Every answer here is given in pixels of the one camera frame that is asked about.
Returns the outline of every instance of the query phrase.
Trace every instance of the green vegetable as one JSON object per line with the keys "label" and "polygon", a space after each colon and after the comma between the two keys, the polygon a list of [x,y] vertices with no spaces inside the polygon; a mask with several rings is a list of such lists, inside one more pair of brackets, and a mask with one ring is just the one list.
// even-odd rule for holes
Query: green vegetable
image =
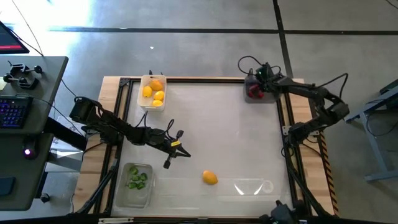
{"label": "green vegetable", "polygon": [[138,174],[138,169],[135,167],[130,168],[130,174],[132,174],[132,175]]}
{"label": "green vegetable", "polygon": [[140,179],[140,176],[139,175],[133,175],[132,176],[132,181],[138,181]]}
{"label": "green vegetable", "polygon": [[145,183],[144,182],[139,182],[138,185],[137,185],[137,189],[138,190],[143,189],[144,187],[145,187]]}
{"label": "green vegetable", "polygon": [[140,179],[141,179],[142,181],[147,180],[147,179],[148,179],[147,174],[146,174],[146,173],[142,173],[141,176],[140,176]]}
{"label": "green vegetable", "polygon": [[137,184],[132,182],[128,186],[129,186],[130,189],[135,189],[137,187]]}

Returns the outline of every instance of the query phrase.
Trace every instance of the keyboard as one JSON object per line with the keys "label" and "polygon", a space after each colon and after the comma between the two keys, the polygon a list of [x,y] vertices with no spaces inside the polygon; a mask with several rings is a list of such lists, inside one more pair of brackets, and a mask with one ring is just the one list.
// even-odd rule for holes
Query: keyboard
{"label": "keyboard", "polygon": [[0,128],[23,128],[33,98],[0,96]]}

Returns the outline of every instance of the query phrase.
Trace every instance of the wooden table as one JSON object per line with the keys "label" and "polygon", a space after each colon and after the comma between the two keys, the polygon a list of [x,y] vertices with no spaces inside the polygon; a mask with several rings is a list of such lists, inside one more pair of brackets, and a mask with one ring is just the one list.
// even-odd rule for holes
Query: wooden table
{"label": "wooden table", "polygon": [[[116,101],[116,96],[119,89],[119,81],[122,77],[104,77],[101,91],[99,93],[98,101],[103,105],[104,109],[113,111]],[[296,82],[303,82],[302,79],[295,79]],[[312,118],[310,105],[308,99],[290,94],[291,109],[295,122],[306,122]],[[122,92],[121,105],[118,116],[121,117],[124,111],[124,102],[127,98],[127,88]],[[285,125],[289,124],[288,109],[289,106],[286,104],[286,99],[281,98],[284,121]],[[93,136],[90,138],[87,147],[91,147],[99,143],[99,136]],[[335,191],[333,188],[333,179],[331,176],[331,168],[328,162],[327,148],[323,133],[320,133],[318,138],[320,143],[311,143],[305,141],[304,143],[308,146],[320,151],[322,149],[322,158],[311,149],[300,145],[301,160],[303,164],[303,171],[307,181],[308,188],[314,194],[315,198],[321,203],[323,208],[331,214],[338,215],[338,207],[336,202]],[[75,196],[73,198],[73,204],[75,210],[78,210],[83,204],[89,199],[91,194],[95,191],[100,182],[101,169],[104,161],[104,154],[106,145],[100,145],[84,155],[84,159],[81,165],[80,176],[75,190]],[[113,162],[116,148],[114,147],[111,151],[111,158],[109,160],[109,167]],[[301,190],[296,185],[298,197],[302,197]],[[100,206],[100,212],[103,212],[108,199],[109,184],[103,192],[103,197]]]}

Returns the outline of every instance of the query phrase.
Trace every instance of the lemon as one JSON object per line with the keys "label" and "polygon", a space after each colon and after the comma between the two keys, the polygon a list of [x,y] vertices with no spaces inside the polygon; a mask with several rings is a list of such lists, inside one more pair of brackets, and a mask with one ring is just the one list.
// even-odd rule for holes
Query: lemon
{"label": "lemon", "polygon": [[203,171],[202,179],[206,184],[213,185],[218,183],[216,174],[210,170]]}
{"label": "lemon", "polygon": [[152,106],[162,106],[163,102],[161,102],[160,100],[154,100],[152,102]]}
{"label": "lemon", "polygon": [[164,99],[164,92],[163,91],[157,91],[154,95],[155,100],[163,100]]}
{"label": "lemon", "polygon": [[155,91],[159,91],[159,90],[163,89],[163,85],[161,84],[161,82],[159,80],[150,81],[149,86]]}
{"label": "lemon", "polygon": [[149,86],[145,86],[144,89],[142,90],[142,95],[144,95],[144,97],[151,97],[152,89]]}

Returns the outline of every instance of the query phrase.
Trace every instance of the monitor screen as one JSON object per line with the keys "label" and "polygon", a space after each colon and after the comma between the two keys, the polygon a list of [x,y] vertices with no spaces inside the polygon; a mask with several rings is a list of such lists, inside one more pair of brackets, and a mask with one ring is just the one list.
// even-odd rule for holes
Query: monitor screen
{"label": "monitor screen", "polygon": [[0,22],[0,54],[24,54],[29,50]]}

